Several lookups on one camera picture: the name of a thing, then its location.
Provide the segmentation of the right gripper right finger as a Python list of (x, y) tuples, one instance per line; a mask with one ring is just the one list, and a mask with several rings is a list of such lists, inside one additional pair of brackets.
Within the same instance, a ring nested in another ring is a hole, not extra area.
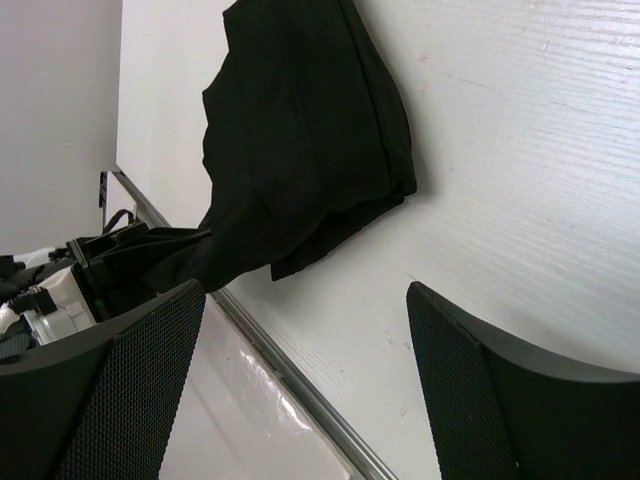
[(536, 346), (420, 282), (411, 340), (445, 479), (635, 479), (639, 377)]

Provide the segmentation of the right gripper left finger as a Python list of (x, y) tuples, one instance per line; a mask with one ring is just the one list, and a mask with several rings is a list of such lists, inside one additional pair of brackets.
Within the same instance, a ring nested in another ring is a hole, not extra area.
[(2, 360), (2, 478), (158, 478), (204, 306), (190, 280)]

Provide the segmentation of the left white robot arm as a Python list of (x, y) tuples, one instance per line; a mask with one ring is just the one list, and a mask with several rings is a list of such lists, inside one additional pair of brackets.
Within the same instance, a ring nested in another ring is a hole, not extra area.
[(80, 237), (63, 247), (1, 257), (1, 301), (71, 269), (96, 321), (106, 321), (152, 299), (144, 276), (171, 255), (209, 237), (208, 230), (156, 227), (144, 223)]

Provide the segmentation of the black pleated skirt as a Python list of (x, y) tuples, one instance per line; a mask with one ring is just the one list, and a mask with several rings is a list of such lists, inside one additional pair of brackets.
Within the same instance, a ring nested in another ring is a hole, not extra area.
[(204, 91), (210, 207), (195, 243), (145, 273), (208, 291), (321, 260), (415, 193), (398, 88), (350, 1), (239, 1), (229, 51)]

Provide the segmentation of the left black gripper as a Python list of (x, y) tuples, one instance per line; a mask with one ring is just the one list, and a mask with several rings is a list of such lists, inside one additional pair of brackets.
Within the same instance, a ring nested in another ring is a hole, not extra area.
[(69, 242), (72, 273), (96, 320), (109, 320), (151, 299), (142, 277), (170, 255), (209, 237), (208, 230), (129, 225)]

